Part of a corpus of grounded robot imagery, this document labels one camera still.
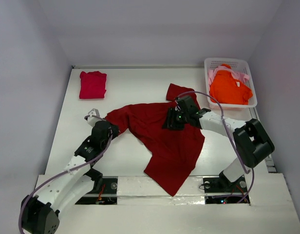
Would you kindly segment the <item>dark red t shirt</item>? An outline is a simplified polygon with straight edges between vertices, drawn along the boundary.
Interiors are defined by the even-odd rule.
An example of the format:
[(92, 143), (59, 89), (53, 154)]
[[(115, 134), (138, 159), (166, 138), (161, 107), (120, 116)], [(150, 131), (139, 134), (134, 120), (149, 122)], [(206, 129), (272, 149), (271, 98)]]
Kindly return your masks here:
[(105, 119), (118, 126), (120, 133), (129, 130), (152, 153), (144, 172), (170, 196), (175, 196), (196, 166), (205, 137), (189, 124), (181, 131), (163, 129), (168, 109), (175, 98), (191, 88), (170, 84), (166, 102), (130, 104), (109, 112)]

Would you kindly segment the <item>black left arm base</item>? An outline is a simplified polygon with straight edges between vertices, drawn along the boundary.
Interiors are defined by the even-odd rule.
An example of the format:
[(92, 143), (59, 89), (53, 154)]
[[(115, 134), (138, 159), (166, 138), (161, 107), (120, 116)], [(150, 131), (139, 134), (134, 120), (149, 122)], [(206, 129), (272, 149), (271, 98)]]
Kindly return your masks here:
[(76, 205), (116, 205), (118, 177), (104, 177), (99, 189), (92, 190), (80, 198)]

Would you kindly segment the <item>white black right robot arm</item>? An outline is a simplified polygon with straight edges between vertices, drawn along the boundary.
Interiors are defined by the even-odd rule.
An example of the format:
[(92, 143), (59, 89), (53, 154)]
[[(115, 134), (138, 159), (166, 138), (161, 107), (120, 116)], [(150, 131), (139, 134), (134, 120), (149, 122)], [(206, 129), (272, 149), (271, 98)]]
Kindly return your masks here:
[(204, 182), (206, 189), (230, 191), (248, 171), (274, 152), (275, 146), (255, 118), (243, 121), (224, 117), (208, 108), (199, 108), (191, 96), (178, 97), (176, 106), (168, 109), (164, 129), (180, 131), (189, 124), (228, 137), (237, 157), (213, 181)]

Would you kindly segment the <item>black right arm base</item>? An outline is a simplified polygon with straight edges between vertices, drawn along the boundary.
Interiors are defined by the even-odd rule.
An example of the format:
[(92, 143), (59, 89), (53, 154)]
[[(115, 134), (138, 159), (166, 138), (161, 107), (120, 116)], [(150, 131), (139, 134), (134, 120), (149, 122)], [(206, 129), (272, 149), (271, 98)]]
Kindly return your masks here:
[(199, 189), (205, 193), (206, 204), (250, 204), (244, 176), (233, 183), (222, 182), (219, 177), (204, 177)]

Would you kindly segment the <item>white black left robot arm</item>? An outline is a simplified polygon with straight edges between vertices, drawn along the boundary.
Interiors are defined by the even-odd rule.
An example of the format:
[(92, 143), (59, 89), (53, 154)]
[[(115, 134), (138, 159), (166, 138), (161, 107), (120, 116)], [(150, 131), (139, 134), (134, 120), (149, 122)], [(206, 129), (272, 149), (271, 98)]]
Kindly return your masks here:
[(77, 201), (89, 192), (102, 190), (103, 174), (93, 166), (118, 134), (118, 126), (99, 118), (63, 171), (24, 198), (18, 220), (20, 233), (54, 234), (61, 218)]

